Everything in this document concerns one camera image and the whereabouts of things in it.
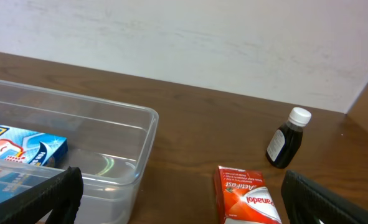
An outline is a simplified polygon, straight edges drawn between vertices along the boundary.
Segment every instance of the plastic container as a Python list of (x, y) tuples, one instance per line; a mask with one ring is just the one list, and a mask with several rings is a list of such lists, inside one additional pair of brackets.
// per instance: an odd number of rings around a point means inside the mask
[(156, 134), (157, 112), (0, 81), (0, 124), (65, 136), (68, 142), (58, 169), (0, 160), (1, 170), (49, 178), (77, 166), (84, 193), (75, 223), (128, 222)]

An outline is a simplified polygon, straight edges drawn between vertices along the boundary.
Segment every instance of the blue box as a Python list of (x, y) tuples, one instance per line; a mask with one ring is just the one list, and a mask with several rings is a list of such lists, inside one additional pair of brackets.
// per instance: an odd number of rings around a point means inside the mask
[(65, 137), (0, 125), (0, 159), (55, 167), (66, 152)]

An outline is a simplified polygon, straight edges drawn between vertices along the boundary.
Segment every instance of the small black bottle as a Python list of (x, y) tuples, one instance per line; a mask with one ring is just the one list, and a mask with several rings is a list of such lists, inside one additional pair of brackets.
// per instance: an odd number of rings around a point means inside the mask
[(282, 124), (272, 137), (265, 153), (268, 161), (280, 169), (287, 167), (301, 146), (303, 128), (311, 119), (311, 113), (295, 107), (291, 110), (289, 120)]

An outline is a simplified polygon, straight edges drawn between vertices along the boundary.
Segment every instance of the white cap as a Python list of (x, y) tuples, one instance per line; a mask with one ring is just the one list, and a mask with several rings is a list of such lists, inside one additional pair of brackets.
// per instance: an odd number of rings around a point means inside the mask
[(291, 110), (289, 121), (297, 126), (305, 127), (311, 119), (311, 113), (302, 108), (295, 107)]

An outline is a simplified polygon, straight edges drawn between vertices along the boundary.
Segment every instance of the wooden table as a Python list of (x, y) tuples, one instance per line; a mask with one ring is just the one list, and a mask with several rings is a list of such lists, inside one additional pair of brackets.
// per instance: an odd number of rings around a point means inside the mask
[[(148, 106), (159, 127), (130, 223), (217, 223), (217, 165), (260, 170), (283, 223), (285, 170), (265, 150), (294, 105), (0, 53), (0, 79)], [(346, 115), (313, 118), (287, 169), (368, 209), (368, 134)]]

